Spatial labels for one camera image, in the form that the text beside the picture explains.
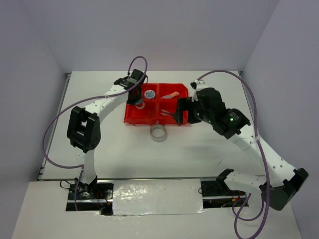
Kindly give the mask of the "orange cap highlighter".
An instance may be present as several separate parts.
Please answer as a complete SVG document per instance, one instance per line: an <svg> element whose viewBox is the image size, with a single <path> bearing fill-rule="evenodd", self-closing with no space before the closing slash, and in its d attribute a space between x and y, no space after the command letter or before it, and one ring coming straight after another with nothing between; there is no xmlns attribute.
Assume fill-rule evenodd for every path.
<svg viewBox="0 0 319 239"><path fill-rule="evenodd" d="M177 96L179 96L179 92L173 92L168 95L162 96L161 99L172 99Z"/></svg>

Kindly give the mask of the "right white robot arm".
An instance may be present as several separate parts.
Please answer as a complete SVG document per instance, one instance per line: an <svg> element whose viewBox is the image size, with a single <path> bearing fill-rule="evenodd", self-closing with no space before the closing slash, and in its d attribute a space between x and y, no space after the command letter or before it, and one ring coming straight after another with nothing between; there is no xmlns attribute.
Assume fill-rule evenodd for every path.
<svg viewBox="0 0 319 239"><path fill-rule="evenodd" d="M214 88L203 88L193 97L179 98L173 119L181 123L184 112L188 113L188 123L210 124L215 132L238 146L265 171L265 175L259 177L225 169L216 178L220 194L228 195L232 190L251 194L260 192L264 202L281 211L308 178L305 169L297 169L286 162L257 136L249 119L240 110L227 108L221 94Z"/></svg>

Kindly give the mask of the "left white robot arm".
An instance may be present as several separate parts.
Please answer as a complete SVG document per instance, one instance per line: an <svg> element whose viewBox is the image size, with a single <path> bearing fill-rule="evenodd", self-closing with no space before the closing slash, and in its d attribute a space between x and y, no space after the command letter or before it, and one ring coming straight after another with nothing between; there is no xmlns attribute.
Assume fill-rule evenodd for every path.
<svg viewBox="0 0 319 239"><path fill-rule="evenodd" d="M142 85L148 77L134 69L128 76L117 79L102 98L86 105L75 106L70 114L67 138L74 148L77 161L84 165L82 176L75 178L77 193L91 199L98 192L95 171L95 148L101 141L100 124L115 108L123 103L138 105L142 102Z"/></svg>

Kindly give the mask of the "large grey tape roll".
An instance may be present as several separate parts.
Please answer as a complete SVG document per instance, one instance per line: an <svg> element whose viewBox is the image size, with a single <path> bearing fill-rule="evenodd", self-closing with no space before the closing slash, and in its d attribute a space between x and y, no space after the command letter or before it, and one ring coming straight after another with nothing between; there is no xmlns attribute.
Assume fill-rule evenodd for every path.
<svg viewBox="0 0 319 239"><path fill-rule="evenodd" d="M166 138L166 128L164 125L155 124L150 128L150 138L154 142L162 142Z"/></svg>

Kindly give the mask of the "small clear tape roll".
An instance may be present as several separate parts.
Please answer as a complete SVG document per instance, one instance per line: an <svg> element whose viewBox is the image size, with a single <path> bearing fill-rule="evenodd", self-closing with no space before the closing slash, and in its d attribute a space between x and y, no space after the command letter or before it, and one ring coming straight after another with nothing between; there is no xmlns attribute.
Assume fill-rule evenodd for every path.
<svg viewBox="0 0 319 239"><path fill-rule="evenodd" d="M135 105L138 110L142 110L145 107L145 103L141 103L139 105Z"/></svg>

